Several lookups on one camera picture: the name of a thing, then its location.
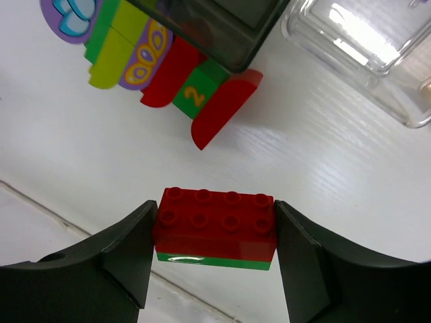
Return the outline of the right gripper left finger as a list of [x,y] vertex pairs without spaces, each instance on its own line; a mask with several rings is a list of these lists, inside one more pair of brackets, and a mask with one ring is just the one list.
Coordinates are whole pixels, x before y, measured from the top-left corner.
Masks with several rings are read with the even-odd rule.
[[136,322],[145,307],[156,201],[37,262],[1,267],[2,322]]

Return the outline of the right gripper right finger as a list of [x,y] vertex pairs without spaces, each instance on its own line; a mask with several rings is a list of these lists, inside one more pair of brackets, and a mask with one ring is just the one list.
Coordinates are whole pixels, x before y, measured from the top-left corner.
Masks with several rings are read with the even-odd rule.
[[275,202],[291,322],[429,322],[430,262],[365,248]]

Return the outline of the red and green lego block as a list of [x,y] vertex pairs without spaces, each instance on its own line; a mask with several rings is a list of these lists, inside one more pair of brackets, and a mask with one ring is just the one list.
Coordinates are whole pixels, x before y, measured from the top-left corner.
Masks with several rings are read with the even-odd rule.
[[277,246],[274,198],[166,188],[152,235],[159,261],[267,271]]

